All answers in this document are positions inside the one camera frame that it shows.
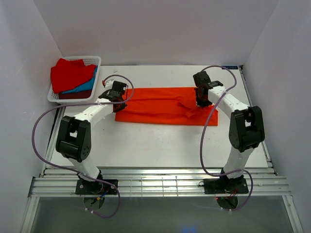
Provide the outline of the orange t shirt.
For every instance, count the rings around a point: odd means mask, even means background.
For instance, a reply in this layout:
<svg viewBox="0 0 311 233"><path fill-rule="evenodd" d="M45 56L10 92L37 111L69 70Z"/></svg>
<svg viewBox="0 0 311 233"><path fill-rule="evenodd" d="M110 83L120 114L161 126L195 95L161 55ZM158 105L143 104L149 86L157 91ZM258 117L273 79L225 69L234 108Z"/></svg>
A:
<svg viewBox="0 0 311 233"><path fill-rule="evenodd" d="M117 122L204 126L211 115L208 125L218 125L218 111L197 106L193 87L136 88L128 94L133 96L115 114Z"/></svg>

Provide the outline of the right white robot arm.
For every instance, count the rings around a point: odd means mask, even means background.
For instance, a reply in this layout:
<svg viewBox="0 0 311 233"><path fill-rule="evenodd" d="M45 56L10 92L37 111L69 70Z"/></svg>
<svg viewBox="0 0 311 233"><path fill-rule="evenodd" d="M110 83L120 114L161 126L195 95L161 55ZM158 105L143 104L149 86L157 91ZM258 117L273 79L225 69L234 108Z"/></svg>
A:
<svg viewBox="0 0 311 233"><path fill-rule="evenodd" d="M265 139L262 111L258 106L251 107L238 100L220 81L212 81L205 71L194 74L193 79L197 105L219 108L230 120L231 150L227 163L221 169L221 176L203 180L205 193L247 194L243 170L251 153Z"/></svg>

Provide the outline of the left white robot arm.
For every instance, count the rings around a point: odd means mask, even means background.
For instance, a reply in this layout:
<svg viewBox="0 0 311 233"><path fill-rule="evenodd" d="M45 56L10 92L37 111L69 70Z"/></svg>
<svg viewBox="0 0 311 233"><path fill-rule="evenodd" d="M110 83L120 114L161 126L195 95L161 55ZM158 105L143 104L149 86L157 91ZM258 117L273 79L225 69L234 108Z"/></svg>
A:
<svg viewBox="0 0 311 233"><path fill-rule="evenodd" d="M102 175L91 157L91 131L106 116L123 110L127 84L113 81L111 88L97 98L97 103L74 116L61 119L55 149L78 171L83 187L92 194L103 189Z"/></svg>

